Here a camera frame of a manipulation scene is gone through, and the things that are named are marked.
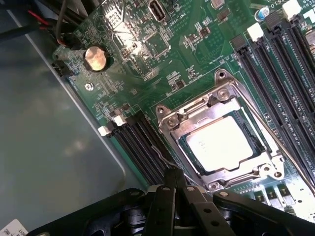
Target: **blue capacitor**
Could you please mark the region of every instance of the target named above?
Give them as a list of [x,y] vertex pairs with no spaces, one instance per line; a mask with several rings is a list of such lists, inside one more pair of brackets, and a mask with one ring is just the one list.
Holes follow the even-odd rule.
[[269,14],[270,14],[269,7],[267,7],[267,6],[263,7],[256,12],[256,14],[255,14],[256,20],[257,21],[263,21],[266,18],[266,16],[268,16]]

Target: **usb port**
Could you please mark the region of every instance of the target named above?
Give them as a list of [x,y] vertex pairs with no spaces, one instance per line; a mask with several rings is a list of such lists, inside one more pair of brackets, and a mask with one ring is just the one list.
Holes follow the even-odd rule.
[[163,21],[166,17],[166,14],[165,14],[163,7],[156,0],[153,0],[149,3],[149,10],[152,13],[152,15],[154,16],[154,18],[156,19],[156,21],[158,21],[158,22]]

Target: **screw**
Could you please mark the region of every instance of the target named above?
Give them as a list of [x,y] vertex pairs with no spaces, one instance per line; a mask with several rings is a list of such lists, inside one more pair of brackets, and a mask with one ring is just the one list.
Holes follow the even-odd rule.
[[220,101],[226,101],[230,98],[230,92],[227,88],[221,88],[218,91],[218,100]]
[[159,108],[157,109],[157,112],[159,112],[160,114],[162,114],[162,113],[164,112],[164,108],[163,108],[163,107],[159,107]]
[[84,87],[89,92],[94,90],[94,85],[91,82],[86,83]]
[[213,182],[209,184],[209,189],[218,189],[219,188],[219,183]]
[[282,174],[280,172],[275,172],[275,177],[279,178],[281,176],[282,176]]
[[178,125],[178,119],[176,117],[170,117],[167,121],[168,126],[175,127]]
[[194,191],[195,188],[194,187],[187,187],[187,190],[190,192],[190,191]]
[[220,192],[219,193],[222,197],[227,197],[228,196],[228,193],[226,193],[226,192]]

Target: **cpu socket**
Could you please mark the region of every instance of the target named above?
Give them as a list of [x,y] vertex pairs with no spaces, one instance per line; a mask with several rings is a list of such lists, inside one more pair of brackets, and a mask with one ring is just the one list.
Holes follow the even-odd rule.
[[284,177],[284,158],[245,87],[224,69],[215,87],[175,110],[156,107],[160,132],[210,191]]

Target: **white label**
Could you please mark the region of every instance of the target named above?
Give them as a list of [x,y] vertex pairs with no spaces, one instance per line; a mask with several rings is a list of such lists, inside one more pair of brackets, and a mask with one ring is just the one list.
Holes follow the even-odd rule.
[[28,232],[17,219],[0,231],[0,236],[25,236]]

